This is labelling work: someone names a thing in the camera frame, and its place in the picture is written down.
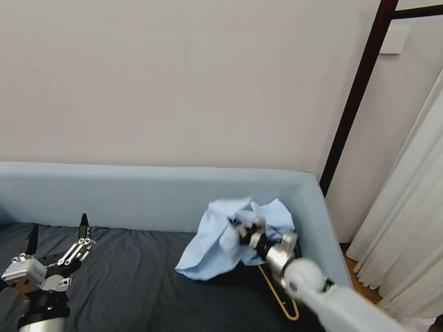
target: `dark gray bedsheet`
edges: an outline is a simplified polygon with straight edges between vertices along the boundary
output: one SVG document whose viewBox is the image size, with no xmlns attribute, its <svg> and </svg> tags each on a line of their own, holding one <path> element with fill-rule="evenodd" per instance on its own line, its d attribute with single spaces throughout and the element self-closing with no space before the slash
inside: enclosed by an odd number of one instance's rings
<svg viewBox="0 0 443 332">
<path fill-rule="evenodd" d="M 30 229 L 0 226 L 1 273 L 23 249 Z M 76 228 L 40 226 L 37 256 L 68 249 L 77 235 Z M 304 306 L 298 306 L 297 321 L 288 320 L 257 267 L 240 266 L 209 282 L 176 273 L 192 237 L 93 228 L 97 245 L 68 290 L 68 331 L 323 331 Z M 16 331 L 26 304 L 7 288 L 0 308 L 0 331 Z"/>
</svg>

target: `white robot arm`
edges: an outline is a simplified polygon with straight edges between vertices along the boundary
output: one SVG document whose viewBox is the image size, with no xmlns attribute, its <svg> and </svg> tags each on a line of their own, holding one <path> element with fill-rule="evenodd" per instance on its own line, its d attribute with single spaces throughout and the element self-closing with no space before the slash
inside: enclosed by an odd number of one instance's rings
<svg viewBox="0 0 443 332">
<path fill-rule="evenodd" d="M 269 263 L 273 277 L 289 296 L 306 304 L 318 316 L 328 332 L 404 332 L 403 327 L 355 290 L 336 284 L 327 286 L 327 278 L 311 260 L 297 258 L 294 248 L 297 234 L 284 234 L 281 243 L 267 239 L 264 221 L 250 227 L 230 221 L 240 243 L 247 244 Z"/>
</svg>

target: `white curtain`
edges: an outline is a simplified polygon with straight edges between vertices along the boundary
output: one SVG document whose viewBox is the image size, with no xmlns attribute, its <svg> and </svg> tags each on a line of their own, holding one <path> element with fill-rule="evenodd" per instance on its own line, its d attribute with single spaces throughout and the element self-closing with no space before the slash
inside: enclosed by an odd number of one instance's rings
<svg viewBox="0 0 443 332">
<path fill-rule="evenodd" d="M 443 72 L 346 255 L 411 331 L 443 313 Z"/>
</svg>

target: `dark wooden door frame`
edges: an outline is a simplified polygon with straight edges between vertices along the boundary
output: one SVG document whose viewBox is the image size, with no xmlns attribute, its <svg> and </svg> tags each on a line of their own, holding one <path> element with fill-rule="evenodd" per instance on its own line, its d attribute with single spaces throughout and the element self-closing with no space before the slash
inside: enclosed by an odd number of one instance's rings
<svg viewBox="0 0 443 332">
<path fill-rule="evenodd" d="M 375 62 L 377 61 L 381 46 L 388 32 L 390 22 L 393 19 L 411 19 L 443 15 L 443 5 L 395 10 L 398 1 L 399 0 L 381 0 L 379 9 L 375 15 L 365 50 L 352 83 L 351 91 L 347 97 L 345 108 L 320 179 L 320 187 L 324 196 L 326 196 L 329 186 L 331 185 L 347 137 L 351 131 L 355 116 L 359 110 L 372 71 L 374 70 Z"/>
</svg>

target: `wooden floor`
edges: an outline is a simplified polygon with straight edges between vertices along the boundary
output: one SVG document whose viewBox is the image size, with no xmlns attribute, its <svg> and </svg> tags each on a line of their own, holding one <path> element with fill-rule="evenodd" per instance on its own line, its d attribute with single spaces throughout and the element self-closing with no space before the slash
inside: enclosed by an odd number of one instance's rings
<svg viewBox="0 0 443 332">
<path fill-rule="evenodd" d="M 354 269 L 354 267 L 356 266 L 357 262 L 346 257 L 346 255 L 345 255 L 346 250 L 345 249 L 342 248 L 342 251 L 343 251 L 343 256 L 345 257 L 345 260 L 346 260 L 347 269 L 349 270 L 349 274 L 351 275 L 352 285 L 354 286 L 354 289 L 358 293 L 362 294 L 362 296 L 364 296 L 368 300 L 370 300 L 372 303 L 376 304 L 378 301 L 381 300 L 380 295 L 378 294 L 378 292 L 376 290 L 372 290 L 369 287 L 363 287 L 363 284 L 361 282 L 359 282 L 356 274 L 352 271 Z"/>
</svg>

